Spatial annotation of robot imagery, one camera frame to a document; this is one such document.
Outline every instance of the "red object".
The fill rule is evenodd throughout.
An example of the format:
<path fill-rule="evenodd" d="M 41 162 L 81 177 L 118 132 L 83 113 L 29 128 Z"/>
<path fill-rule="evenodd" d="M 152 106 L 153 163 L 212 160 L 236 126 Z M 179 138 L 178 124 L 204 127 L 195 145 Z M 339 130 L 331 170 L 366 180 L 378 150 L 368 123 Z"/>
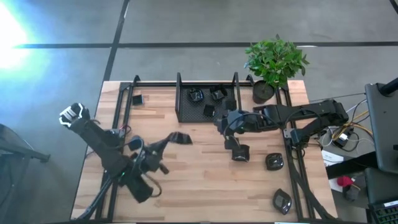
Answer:
<path fill-rule="evenodd" d="M 347 176 L 342 176 L 337 178 L 337 184 L 342 187 L 350 186 L 353 183 L 354 183 L 353 180 L 351 180 L 351 178 Z"/>

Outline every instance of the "potted plant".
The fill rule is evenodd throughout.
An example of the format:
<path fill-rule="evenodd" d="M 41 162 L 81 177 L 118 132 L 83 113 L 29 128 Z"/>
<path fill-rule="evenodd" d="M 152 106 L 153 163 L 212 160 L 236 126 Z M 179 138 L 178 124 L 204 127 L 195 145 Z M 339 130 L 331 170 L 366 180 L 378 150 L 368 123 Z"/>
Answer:
<path fill-rule="evenodd" d="M 296 48 L 292 42 L 284 42 L 276 35 L 276 40 L 263 40 L 246 49 L 249 55 L 244 67 L 248 67 L 255 76 L 262 77 L 253 86 L 253 101 L 263 104 L 271 99 L 275 88 L 287 84 L 301 70 L 305 75 L 304 65 L 308 65 L 302 50 Z"/>

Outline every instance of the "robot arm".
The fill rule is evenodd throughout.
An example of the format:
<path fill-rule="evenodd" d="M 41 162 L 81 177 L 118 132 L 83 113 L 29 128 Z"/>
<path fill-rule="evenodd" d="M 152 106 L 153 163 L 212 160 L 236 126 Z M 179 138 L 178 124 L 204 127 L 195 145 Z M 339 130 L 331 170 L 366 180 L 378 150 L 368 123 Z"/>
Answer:
<path fill-rule="evenodd" d="M 334 100 L 300 106 L 266 105 L 253 108 L 254 112 L 234 110 L 215 122 L 218 131 L 225 138 L 224 146 L 232 149 L 232 160 L 248 161 L 249 146 L 240 145 L 234 133 L 260 133 L 284 130 L 285 137 L 291 138 L 292 146 L 308 143 L 310 136 L 328 126 L 341 126 L 348 121 L 343 105 Z M 316 118 L 302 129 L 286 129 L 289 121 Z"/>
<path fill-rule="evenodd" d="M 139 203 L 146 201 L 153 192 L 153 188 L 144 181 L 141 175 L 145 175 L 148 171 L 156 172 L 157 169 L 164 174 L 169 172 L 161 163 L 167 143 L 192 144 L 189 135 L 179 132 L 171 133 L 165 139 L 147 146 L 142 138 L 134 136 L 127 145 L 132 151 L 141 150 L 140 153 L 134 153 L 129 157 L 121 153 L 124 148 L 124 131 L 103 130 L 90 119 L 90 112 L 81 103 L 74 103 L 62 111 L 59 121 L 60 124 L 77 133 L 97 153 L 109 177 L 118 180 L 119 185 L 127 185 Z"/>

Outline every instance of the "black computer mouse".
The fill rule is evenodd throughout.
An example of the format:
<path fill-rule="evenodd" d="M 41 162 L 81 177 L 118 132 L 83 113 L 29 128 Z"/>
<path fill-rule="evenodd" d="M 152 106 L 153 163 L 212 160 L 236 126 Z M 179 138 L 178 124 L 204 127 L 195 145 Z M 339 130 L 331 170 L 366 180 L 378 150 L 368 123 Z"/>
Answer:
<path fill-rule="evenodd" d="M 271 153 L 266 157 L 267 170 L 280 170 L 284 166 L 284 160 L 281 153 Z"/>
<path fill-rule="evenodd" d="M 292 198 L 282 189 L 278 189 L 274 194 L 272 204 L 278 211 L 286 215 L 292 207 Z"/>
<path fill-rule="evenodd" d="M 201 102 L 205 98 L 205 95 L 199 88 L 190 89 L 188 95 L 191 102 Z"/>

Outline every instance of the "black plant pot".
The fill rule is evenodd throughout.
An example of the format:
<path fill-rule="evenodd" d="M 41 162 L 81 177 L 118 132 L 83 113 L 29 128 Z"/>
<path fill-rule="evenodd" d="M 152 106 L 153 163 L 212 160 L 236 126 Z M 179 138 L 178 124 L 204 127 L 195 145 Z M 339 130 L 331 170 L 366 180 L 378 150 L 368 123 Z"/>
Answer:
<path fill-rule="evenodd" d="M 253 86 L 253 101 L 263 104 L 271 99 L 275 94 L 275 89 L 264 80 L 257 81 Z"/>

